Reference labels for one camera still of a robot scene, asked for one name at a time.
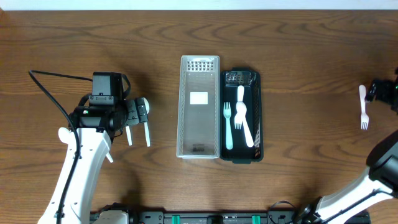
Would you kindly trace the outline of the pale blue plastic fork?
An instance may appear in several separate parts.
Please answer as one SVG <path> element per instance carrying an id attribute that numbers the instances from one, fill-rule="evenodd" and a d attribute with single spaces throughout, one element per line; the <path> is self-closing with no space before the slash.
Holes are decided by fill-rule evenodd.
<path id="1" fill-rule="evenodd" d="M 233 148 L 233 138 L 232 138 L 232 132 L 231 132 L 231 106 L 229 102 L 224 102 L 223 104 L 223 116 L 226 121 L 226 148 L 228 150 L 231 150 Z"/>

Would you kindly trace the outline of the white plastic fork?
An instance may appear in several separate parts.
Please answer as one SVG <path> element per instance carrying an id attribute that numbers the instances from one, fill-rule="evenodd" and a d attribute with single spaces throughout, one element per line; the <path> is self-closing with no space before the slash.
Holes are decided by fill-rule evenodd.
<path id="1" fill-rule="evenodd" d="M 243 124 L 246 145 L 247 147 L 253 147 L 254 141 L 251 132 L 249 130 L 248 122 L 246 120 L 246 112 L 247 112 L 246 105 L 242 101 L 238 101 L 236 103 L 236 109 L 237 109 L 237 114 L 240 117 L 241 123 Z"/>
<path id="2" fill-rule="evenodd" d="M 242 85 L 240 85 L 237 88 L 236 115 L 234 117 L 234 128 L 235 129 L 241 129 L 241 126 L 242 126 L 240 102 L 243 101 L 243 97 L 244 97 L 244 87 Z"/>
<path id="3" fill-rule="evenodd" d="M 359 89 L 359 99 L 361 105 L 361 129 L 367 130 L 369 125 L 369 116 L 366 114 L 366 102 L 365 102 L 366 87 L 364 85 L 360 85 L 358 89 Z"/>

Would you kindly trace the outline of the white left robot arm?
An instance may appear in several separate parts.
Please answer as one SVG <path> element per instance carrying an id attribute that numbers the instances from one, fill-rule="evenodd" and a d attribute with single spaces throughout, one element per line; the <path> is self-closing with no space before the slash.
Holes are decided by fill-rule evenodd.
<path id="1" fill-rule="evenodd" d="M 38 223 L 83 224 L 90 222 L 91 203 L 98 176 L 110 156 L 111 132 L 78 128 L 77 133 L 60 128 L 58 136 L 68 145 L 65 162 L 52 199 Z"/>

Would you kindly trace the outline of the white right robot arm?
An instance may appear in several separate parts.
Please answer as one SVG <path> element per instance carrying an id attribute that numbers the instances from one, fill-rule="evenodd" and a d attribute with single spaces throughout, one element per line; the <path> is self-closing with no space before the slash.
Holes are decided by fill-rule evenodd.
<path id="1" fill-rule="evenodd" d="M 369 89 L 359 86 L 361 128 L 367 129 L 366 103 L 380 100 L 397 111 L 397 81 L 373 80 Z M 368 155 L 358 179 L 342 190 L 320 197 L 302 210 L 295 223 L 345 223 L 357 213 L 397 198 L 397 132 L 379 142 Z"/>

